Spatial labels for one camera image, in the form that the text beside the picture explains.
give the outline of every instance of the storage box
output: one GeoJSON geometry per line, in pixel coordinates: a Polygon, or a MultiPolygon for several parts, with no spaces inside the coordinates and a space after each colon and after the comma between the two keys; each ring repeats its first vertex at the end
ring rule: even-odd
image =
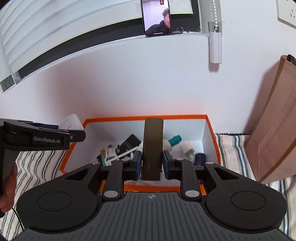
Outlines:
{"type": "MultiPolygon", "coordinates": [[[[83,142],[73,143],[70,146],[62,161],[60,171],[67,173],[88,163],[98,163],[96,157],[100,155],[101,149],[107,149],[108,145],[117,147],[131,134],[142,141],[145,119],[151,117],[164,119],[164,139],[180,135],[182,140],[190,142],[195,153],[204,153],[207,161],[221,163],[219,148],[207,115],[113,117],[85,120],[83,127],[86,138],[83,142]]],[[[170,153],[173,158],[186,158],[178,145],[174,146],[170,153]]],[[[176,186],[177,190],[180,186],[179,181],[168,181],[164,179],[164,176],[161,182],[137,181],[137,185],[152,185],[152,183],[158,187],[176,186]]]]}

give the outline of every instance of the human hand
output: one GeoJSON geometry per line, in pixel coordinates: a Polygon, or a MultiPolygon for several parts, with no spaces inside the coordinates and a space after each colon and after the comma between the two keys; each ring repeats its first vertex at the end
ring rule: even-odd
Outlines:
{"type": "Polygon", "coordinates": [[[0,209],[3,213],[9,211],[15,202],[15,188],[17,186],[17,165],[14,164],[10,177],[5,184],[4,193],[0,197],[0,209]]]}

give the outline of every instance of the power socket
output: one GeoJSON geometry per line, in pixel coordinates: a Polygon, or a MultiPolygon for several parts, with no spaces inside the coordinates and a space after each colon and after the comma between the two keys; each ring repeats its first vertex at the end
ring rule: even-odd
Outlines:
{"type": "Polygon", "coordinates": [[[296,0],[276,0],[278,18],[296,27],[296,0]]]}

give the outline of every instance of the brown paper bag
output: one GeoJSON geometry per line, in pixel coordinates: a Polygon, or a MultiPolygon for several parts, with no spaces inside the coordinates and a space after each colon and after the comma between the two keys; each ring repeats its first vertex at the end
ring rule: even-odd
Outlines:
{"type": "Polygon", "coordinates": [[[256,180],[269,183],[296,174],[296,66],[281,56],[263,115],[245,145],[256,180]]]}

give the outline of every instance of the phone screen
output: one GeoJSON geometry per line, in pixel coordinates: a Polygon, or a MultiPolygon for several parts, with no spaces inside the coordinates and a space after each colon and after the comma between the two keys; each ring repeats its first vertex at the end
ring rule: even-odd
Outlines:
{"type": "Polygon", "coordinates": [[[167,35],[172,32],[168,0],[141,0],[145,34],[167,35]]]}

